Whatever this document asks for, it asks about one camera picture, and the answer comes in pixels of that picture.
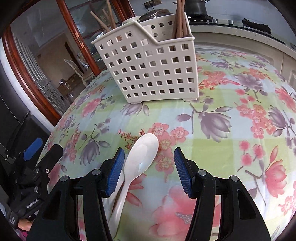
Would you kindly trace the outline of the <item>operator hand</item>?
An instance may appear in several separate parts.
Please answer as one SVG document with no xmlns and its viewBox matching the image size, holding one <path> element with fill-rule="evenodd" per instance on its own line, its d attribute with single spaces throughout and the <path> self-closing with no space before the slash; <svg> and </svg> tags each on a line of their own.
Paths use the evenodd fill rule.
<svg viewBox="0 0 296 241">
<path fill-rule="evenodd" d="M 32 222 L 27 219 L 20 219 L 18 222 L 18 228 L 20 230 L 28 232 L 32 227 Z"/>
</svg>

